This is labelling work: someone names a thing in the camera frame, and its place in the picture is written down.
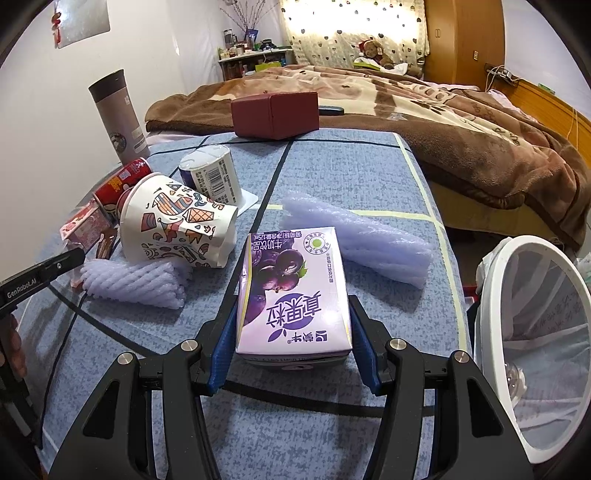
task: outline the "blue gripper pad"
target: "blue gripper pad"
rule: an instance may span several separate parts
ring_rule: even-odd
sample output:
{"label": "blue gripper pad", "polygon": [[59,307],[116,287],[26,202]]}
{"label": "blue gripper pad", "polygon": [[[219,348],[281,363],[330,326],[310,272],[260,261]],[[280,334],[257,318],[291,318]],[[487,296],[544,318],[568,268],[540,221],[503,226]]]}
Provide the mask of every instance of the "blue gripper pad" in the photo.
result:
{"label": "blue gripper pad", "polygon": [[234,356],[236,348],[236,315],[238,312],[238,303],[230,312],[230,316],[226,325],[222,330],[219,341],[212,353],[211,372],[209,381],[207,382],[207,389],[209,394],[213,395],[225,383],[230,370],[230,363]]}
{"label": "blue gripper pad", "polygon": [[351,329],[353,332],[353,356],[357,363],[357,369],[363,384],[369,387],[371,393],[376,395],[381,386],[378,378],[378,367],[376,364],[376,358],[374,349],[369,342],[359,317],[355,311],[349,306],[349,312],[351,315]]}

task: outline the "human hand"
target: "human hand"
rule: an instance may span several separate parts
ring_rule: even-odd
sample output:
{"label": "human hand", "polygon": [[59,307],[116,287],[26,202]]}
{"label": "human hand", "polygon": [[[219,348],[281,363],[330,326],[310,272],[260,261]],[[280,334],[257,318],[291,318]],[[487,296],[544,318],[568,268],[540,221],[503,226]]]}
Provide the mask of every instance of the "human hand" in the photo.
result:
{"label": "human hand", "polygon": [[8,345],[4,345],[7,350],[6,354],[8,360],[13,367],[14,372],[20,377],[27,374],[27,366],[25,364],[25,352],[22,350],[21,336],[17,332],[18,321],[14,315],[9,315],[9,318],[4,318],[0,322],[10,322]]}

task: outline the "red can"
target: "red can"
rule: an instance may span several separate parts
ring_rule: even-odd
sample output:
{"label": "red can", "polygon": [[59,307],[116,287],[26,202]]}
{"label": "red can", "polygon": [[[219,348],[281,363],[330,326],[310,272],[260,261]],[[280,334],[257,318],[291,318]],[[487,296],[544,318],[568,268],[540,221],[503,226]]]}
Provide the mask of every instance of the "red can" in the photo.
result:
{"label": "red can", "polygon": [[121,167],[109,180],[104,182],[94,195],[110,220],[117,223],[117,201],[123,192],[132,189],[141,179],[152,173],[148,162],[137,158],[126,166]]}

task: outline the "wooden wardrobe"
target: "wooden wardrobe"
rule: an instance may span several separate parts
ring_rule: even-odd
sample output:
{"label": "wooden wardrobe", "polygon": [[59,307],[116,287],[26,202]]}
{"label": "wooden wardrobe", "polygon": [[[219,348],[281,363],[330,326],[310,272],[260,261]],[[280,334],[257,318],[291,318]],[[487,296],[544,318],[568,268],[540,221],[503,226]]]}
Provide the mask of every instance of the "wooden wardrobe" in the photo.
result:
{"label": "wooden wardrobe", "polygon": [[501,0],[425,0],[425,11],[431,51],[425,60],[425,80],[484,90],[485,64],[505,63]]}

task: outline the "blue tablecloth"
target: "blue tablecloth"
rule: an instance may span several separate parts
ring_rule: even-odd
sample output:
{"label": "blue tablecloth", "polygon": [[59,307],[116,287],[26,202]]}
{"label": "blue tablecloth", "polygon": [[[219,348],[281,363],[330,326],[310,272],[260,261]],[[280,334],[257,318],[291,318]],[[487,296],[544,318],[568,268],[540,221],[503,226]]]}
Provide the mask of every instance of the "blue tablecloth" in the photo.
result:
{"label": "blue tablecloth", "polygon": [[[282,196],[296,190],[360,210],[362,215],[429,241],[435,255],[424,290],[345,261],[348,293],[357,295],[368,315],[382,320],[392,336],[406,339],[423,352],[447,356],[457,348],[467,349],[456,260],[427,183],[404,140],[392,133],[342,129],[321,129],[293,142],[254,141],[220,134],[156,145],[151,147],[149,162],[154,171],[180,180],[176,168],[184,155],[199,145],[220,143],[232,151],[241,186],[261,200],[274,172],[284,162],[259,231],[278,228]],[[72,305],[63,300],[82,302],[82,310],[90,315],[86,319],[76,317],[51,385],[43,428],[44,449],[40,452],[46,469],[51,467],[82,405],[117,355],[134,347],[140,354],[167,352],[182,340],[194,337],[203,322],[216,316],[258,208],[256,205],[238,217],[238,243],[228,266],[196,271],[182,310],[83,298],[70,289],[66,276],[53,283],[58,295],[46,289],[32,297],[22,316],[20,333],[30,372],[27,382],[39,409],[51,365],[74,316]],[[50,239],[42,257],[56,254],[59,245],[58,236]],[[121,247],[113,259],[123,259]],[[228,380],[234,386],[247,385],[268,394],[267,401],[261,401],[248,390],[237,393],[229,388],[213,398],[202,398],[222,478],[363,477],[384,398],[374,397],[362,384],[353,355],[340,367],[300,372],[268,372],[235,355]],[[293,406],[277,405],[273,394],[283,394],[283,400],[293,399]],[[166,459],[161,398],[157,394],[154,397],[155,454],[163,478]],[[315,401],[316,407],[323,406],[320,409],[326,411],[296,408],[302,406],[302,398]],[[427,395],[426,404],[431,401]],[[336,403],[351,407],[344,415],[336,414]],[[432,418],[426,417],[418,478],[428,470],[431,438]]]}

